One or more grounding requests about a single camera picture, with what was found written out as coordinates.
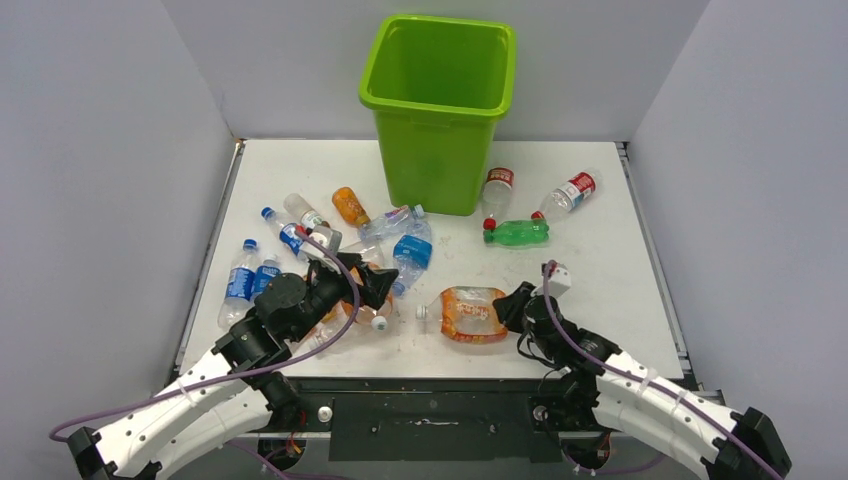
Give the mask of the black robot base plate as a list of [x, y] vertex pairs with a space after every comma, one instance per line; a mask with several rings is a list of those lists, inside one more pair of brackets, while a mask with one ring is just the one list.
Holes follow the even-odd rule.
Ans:
[[294, 379], [297, 401], [258, 429], [265, 441], [329, 442], [332, 461], [557, 462], [565, 444], [599, 446], [571, 380]]

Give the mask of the clear jar silver lid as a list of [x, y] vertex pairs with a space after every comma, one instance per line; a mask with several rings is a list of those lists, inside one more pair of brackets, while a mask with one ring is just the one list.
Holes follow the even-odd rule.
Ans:
[[387, 265], [383, 247], [379, 240], [365, 239], [352, 243], [340, 249], [341, 253], [359, 254], [362, 260], [376, 268], [382, 268]]

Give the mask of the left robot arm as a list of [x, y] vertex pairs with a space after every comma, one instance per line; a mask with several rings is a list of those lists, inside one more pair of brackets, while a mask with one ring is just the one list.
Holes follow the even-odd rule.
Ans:
[[272, 278], [245, 316], [149, 403], [66, 443], [83, 479], [156, 479], [243, 433], [290, 428], [297, 388], [282, 373], [301, 341], [337, 304], [387, 300], [397, 270], [356, 253], [313, 258], [304, 276]]

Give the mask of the crushed orange label bottle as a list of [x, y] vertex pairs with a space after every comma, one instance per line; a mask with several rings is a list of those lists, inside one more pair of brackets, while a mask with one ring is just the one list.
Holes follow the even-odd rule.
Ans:
[[415, 311], [422, 333], [433, 328], [447, 339], [466, 344], [491, 344], [505, 339], [509, 330], [494, 308], [506, 294], [493, 287], [454, 286]]

